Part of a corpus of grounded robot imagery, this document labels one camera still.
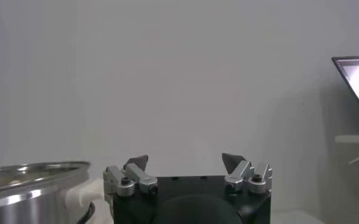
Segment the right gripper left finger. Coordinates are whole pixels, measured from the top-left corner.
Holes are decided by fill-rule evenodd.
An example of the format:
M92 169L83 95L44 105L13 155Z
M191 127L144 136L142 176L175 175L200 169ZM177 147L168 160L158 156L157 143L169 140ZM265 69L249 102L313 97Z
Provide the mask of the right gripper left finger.
M152 200L157 197L158 179L146 173L148 155L127 160L122 166L108 166L103 171L104 200L113 201L114 197L130 198L137 192Z

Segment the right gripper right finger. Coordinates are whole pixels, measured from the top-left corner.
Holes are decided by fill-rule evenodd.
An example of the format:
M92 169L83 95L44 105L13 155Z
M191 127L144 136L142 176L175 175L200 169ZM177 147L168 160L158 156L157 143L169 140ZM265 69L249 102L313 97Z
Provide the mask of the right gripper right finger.
M245 187L252 194L268 194L272 191L272 167L269 164L253 166L241 155L222 153L222 161L228 174L224 177L224 189L230 194L242 192Z

